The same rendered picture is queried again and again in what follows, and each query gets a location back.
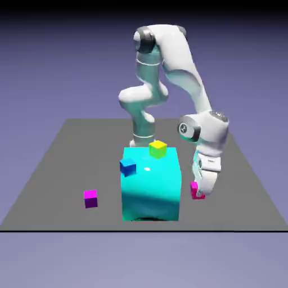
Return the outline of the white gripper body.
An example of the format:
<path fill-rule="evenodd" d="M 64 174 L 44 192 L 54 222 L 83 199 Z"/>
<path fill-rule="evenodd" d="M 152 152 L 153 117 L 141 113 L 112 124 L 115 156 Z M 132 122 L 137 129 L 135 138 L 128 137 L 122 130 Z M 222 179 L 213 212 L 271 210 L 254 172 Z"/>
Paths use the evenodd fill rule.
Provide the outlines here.
<path fill-rule="evenodd" d="M 195 168 L 195 181 L 198 185 L 198 195 L 210 195 L 218 177 L 217 172 Z"/>

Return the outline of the small pink cube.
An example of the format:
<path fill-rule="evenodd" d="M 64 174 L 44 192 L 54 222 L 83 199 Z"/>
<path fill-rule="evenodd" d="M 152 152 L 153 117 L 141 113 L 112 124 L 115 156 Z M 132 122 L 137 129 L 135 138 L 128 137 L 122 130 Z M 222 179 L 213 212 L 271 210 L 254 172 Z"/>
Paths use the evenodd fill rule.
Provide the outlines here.
<path fill-rule="evenodd" d="M 190 183 L 191 197 L 194 200 L 203 200 L 205 195 L 199 190 L 197 182 Z"/>

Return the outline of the small yellow cube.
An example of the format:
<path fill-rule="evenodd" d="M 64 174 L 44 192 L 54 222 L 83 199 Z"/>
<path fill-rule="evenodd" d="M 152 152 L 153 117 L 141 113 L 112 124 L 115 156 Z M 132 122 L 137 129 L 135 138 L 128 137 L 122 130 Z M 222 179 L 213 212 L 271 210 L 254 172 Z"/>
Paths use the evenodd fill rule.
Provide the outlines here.
<path fill-rule="evenodd" d="M 154 141 L 149 143 L 149 155 L 156 159 L 161 159 L 167 154 L 167 144 L 162 141 Z"/>

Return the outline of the small blue cube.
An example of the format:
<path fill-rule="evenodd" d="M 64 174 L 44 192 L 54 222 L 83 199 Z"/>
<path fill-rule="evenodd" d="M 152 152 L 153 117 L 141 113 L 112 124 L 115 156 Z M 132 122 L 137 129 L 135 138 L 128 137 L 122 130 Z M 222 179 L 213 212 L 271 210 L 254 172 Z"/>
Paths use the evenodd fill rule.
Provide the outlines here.
<path fill-rule="evenodd" d="M 119 163 L 120 163 L 120 172 L 125 177 L 136 174 L 137 166 L 136 162 L 133 159 L 130 158 L 121 159 Z"/>

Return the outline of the small magenta cube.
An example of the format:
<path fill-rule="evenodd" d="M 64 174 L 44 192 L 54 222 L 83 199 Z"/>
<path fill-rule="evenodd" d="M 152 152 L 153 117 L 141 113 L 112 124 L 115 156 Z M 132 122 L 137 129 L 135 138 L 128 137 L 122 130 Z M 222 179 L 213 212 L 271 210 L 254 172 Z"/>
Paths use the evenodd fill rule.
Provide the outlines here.
<path fill-rule="evenodd" d="M 86 190 L 83 192 L 83 199 L 85 208 L 96 208 L 98 207 L 97 191 L 96 190 Z"/>

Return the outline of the large cyan box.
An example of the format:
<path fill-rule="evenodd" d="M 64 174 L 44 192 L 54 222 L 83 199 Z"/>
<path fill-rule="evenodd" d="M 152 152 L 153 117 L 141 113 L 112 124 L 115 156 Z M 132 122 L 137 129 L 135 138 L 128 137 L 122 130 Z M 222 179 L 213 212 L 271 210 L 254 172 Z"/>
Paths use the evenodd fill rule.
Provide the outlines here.
<path fill-rule="evenodd" d="M 156 159 L 149 148 L 124 148 L 123 158 L 136 162 L 136 174 L 120 174 L 122 215 L 124 221 L 177 221 L 182 187 L 182 173 L 175 147 Z"/>

